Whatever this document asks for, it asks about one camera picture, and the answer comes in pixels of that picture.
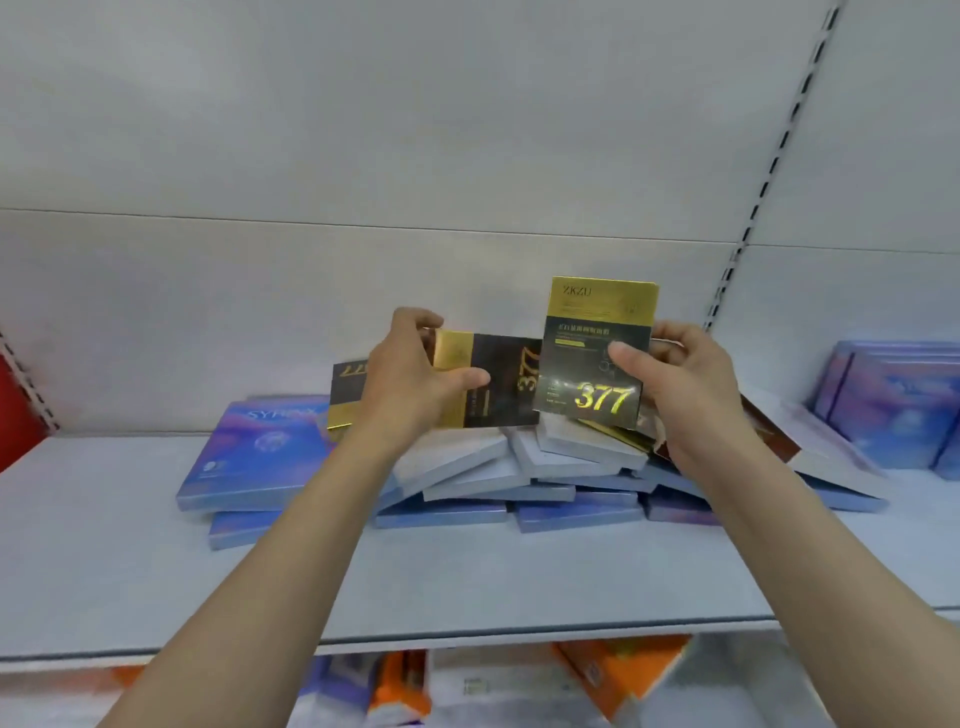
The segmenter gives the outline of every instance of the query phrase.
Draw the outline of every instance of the store shelf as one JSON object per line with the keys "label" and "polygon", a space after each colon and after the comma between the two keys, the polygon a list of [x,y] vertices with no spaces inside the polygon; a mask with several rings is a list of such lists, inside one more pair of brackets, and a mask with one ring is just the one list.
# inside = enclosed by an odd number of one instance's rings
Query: store shelf
{"label": "store shelf", "polygon": [[[54,438],[0,475],[1,668],[147,659],[240,561],[245,549],[209,551],[204,519],[174,504],[204,441]],[[903,491],[886,514],[843,519],[949,615],[960,503],[932,478]],[[321,651],[773,626],[719,528],[368,529]]]}

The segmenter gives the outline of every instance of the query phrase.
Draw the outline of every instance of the orange packaging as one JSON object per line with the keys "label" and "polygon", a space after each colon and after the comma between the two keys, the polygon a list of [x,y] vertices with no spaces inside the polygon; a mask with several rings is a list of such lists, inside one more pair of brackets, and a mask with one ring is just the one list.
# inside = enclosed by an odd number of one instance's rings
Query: orange packaging
{"label": "orange packaging", "polygon": [[590,700],[617,728],[638,728],[639,704],[689,652],[690,635],[554,643]]}
{"label": "orange packaging", "polygon": [[380,663],[364,725],[392,728],[427,717],[431,705],[423,690],[425,671],[425,650],[388,652]]}

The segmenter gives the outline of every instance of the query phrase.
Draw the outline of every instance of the white box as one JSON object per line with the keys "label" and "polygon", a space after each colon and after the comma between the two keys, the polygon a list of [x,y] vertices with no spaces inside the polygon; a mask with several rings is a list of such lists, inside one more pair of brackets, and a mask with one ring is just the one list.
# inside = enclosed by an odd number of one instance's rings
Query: white box
{"label": "white box", "polygon": [[563,415],[548,412],[540,413],[537,442],[544,452],[610,463],[628,470],[639,470],[647,462],[645,452]]}
{"label": "white box", "polygon": [[405,497],[506,454],[498,429],[435,429],[396,461],[394,475]]}
{"label": "white box", "polygon": [[452,497],[468,497],[529,484],[530,478],[523,474],[516,455],[508,448],[506,453],[495,460],[431,485],[423,491],[423,499],[443,500]]}
{"label": "white box", "polygon": [[533,429],[518,427],[507,434],[520,469],[527,477],[549,480],[578,475],[616,475],[620,472],[619,466],[610,463],[597,463],[579,457],[544,452],[537,443],[537,433]]}
{"label": "white box", "polygon": [[431,649],[425,687],[438,707],[583,696],[576,677],[545,643]]}
{"label": "white box", "polygon": [[778,455],[795,472],[865,496],[885,500],[895,496],[894,481],[802,405],[747,385],[741,385],[740,393],[780,431],[787,452]]}

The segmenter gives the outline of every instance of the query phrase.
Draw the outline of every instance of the red panel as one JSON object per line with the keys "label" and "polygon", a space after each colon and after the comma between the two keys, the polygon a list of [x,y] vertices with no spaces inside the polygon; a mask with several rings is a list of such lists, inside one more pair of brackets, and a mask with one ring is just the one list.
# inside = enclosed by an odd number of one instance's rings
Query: red panel
{"label": "red panel", "polygon": [[44,437],[43,422],[30,408],[7,362],[0,359],[0,472]]}

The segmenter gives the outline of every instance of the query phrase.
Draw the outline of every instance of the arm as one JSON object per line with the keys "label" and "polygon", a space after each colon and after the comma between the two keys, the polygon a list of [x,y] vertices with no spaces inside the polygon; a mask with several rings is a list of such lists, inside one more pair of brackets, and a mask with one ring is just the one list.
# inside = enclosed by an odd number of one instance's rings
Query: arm
{"label": "arm", "polygon": [[644,382],[671,457],[707,496],[833,719],[960,725],[960,632],[763,445],[709,335],[661,322],[654,337],[669,341],[650,354],[614,343],[611,358]]}
{"label": "arm", "polygon": [[284,726],[364,523],[398,457],[478,369],[435,372],[401,308],[373,350],[357,423],[273,528],[150,662],[103,728]]}

